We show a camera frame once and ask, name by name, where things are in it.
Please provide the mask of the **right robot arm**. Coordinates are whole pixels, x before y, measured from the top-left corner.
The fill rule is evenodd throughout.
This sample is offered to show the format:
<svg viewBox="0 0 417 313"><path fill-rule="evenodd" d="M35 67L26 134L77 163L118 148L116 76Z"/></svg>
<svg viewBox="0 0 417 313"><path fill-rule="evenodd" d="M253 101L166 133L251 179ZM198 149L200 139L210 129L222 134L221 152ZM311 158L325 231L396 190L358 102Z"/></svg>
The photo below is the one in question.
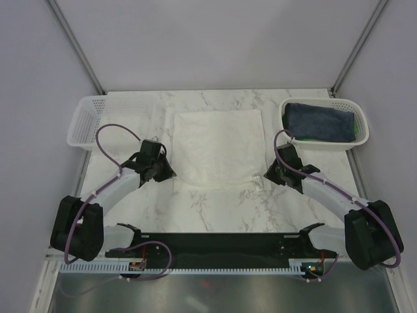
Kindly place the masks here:
<svg viewBox="0 0 417 313"><path fill-rule="evenodd" d="M320 250L331 250L348 256L361 270L376 265L395 268L400 264L404 244L386 202L369 201L337 186L319 168L303 165L290 143L274 152L276 158L265 178L314 199L343 223L342 228L312 226L297 242L303 256L313 257Z"/></svg>

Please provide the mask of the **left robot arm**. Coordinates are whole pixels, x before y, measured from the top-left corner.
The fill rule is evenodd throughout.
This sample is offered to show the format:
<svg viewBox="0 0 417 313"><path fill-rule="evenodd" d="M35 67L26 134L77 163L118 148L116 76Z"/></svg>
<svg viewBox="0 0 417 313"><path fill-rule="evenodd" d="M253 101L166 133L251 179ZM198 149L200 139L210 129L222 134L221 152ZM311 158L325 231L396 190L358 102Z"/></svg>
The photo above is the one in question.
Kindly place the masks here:
<svg viewBox="0 0 417 313"><path fill-rule="evenodd" d="M143 242L134 236L139 230L126 223L105 226L104 217L145 183L152 180L160 183L175 176L165 146L144 140L140 150L121 164L121 170L110 181L81 198L66 196L61 200L50 246L65 254L67 264L92 261L110 250L121 250L128 257L139 255Z"/></svg>

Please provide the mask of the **dark blue towel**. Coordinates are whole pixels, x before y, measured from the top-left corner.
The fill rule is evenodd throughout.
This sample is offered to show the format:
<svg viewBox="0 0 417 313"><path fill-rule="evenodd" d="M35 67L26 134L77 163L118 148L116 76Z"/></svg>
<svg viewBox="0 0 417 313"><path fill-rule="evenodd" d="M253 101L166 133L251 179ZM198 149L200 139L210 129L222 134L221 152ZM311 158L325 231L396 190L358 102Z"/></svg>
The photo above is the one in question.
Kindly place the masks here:
<svg viewBox="0 0 417 313"><path fill-rule="evenodd" d="M355 140L355 121L351 112L290 102L281 119L283 128L297 140L334 143Z"/></svg>

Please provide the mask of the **white towel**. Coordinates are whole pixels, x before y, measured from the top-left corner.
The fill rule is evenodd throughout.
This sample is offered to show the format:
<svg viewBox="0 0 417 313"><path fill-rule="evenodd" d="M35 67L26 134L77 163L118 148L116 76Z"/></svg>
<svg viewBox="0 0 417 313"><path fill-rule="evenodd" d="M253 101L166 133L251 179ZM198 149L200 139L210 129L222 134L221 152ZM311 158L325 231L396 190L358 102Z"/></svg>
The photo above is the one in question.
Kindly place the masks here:
<svg viewBox="0 0 417 313"><path fill-rule="evenodd" d="M270 189L260 110L176 113L171 165L176 192Z"/></svg>

